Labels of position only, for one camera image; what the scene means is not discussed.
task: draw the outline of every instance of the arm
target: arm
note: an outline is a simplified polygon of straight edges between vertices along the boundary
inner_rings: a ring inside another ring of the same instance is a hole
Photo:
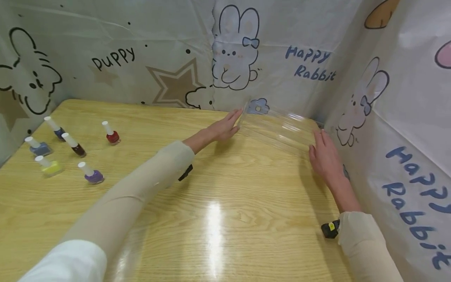
[[[384,236],[374,218],[362,212],[351,183],[343,174],[332,139],[324,130],[314,135],[316,146],[310,146],[310,162],[329,187],[340,211],[338,244],[348,257],[354,277],[362,282],[402,282]]]
[[[213,141],[231,138],[238,131],[234,125],[241,113],[234,110],[183,142],[164,147],[119,181],[20,282],[103,281],[107,262],[146,204],[185,172],[195,154]]]

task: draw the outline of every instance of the blue bow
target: blue bow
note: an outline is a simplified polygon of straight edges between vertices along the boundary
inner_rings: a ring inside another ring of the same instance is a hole
[[[243,46],[252,46],[252,48],[257,49],[258,45],[260,45],[260,39],[254,38],[250,39],[249,37],[243,37]]]
[[[371,105],[368,103],[368,98],[366,95],[362,97],[362,100],[360,100],[360,105],[364,107],[365,116],[369,115],[371,112]]]

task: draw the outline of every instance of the beige sleeve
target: beige sleeve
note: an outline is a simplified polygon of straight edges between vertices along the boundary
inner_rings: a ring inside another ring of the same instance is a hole
[[[194,159],[190,147],[181,141],[161,149],[114,185],[69,229],[60,243],[86,240],[114,257],[141,210],[158,193],[172,185]]]
[[[359,212],[342,213],[339,236],[338,244],[348,257],[356,281],[403,281],[372,215]]]

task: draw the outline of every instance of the yellow nail polish bottle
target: yellow nail polish bottle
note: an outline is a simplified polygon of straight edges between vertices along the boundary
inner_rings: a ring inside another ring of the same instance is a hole
[[[55,176],[64,170],[57,161],[49,161],[43,156],[37,156],[34,160],[41,165],[41,171],[47,177]]]

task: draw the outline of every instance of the hand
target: hand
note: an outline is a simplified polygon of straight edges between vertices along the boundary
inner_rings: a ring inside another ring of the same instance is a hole
[[[183,143],[189,146],[193,150],[194,154],[197,154],[211,142],[226,141],[230,139],[239,130],[239,127],[235,126],[235,122],[242,113],[242,109],[231,111],[225,118],[218,120],[205,129],[202,129],[193,136],[184,140]]]
[[[344,176],[343,164],[332,139],[324,129],[314,131],[313,135],[315,136],[316,146],[309,146],[310,163],[316,174],[320,175],[330,188],[334,179]]]
[[[308,150],[313,170],[329,187],[340,213],[360,212],[362,209],[359,201],[343,173],[343,164],[332,139],[324,129],[314,131],[313,134],[316,146],[310,145]]]
[[[213,141],[226,141],[238,132],[239,127],[235,126],[236,121],[243,113],[243,109],[235,109],[228,113],[225,118],[218,120],[206,128],[212,135]]]

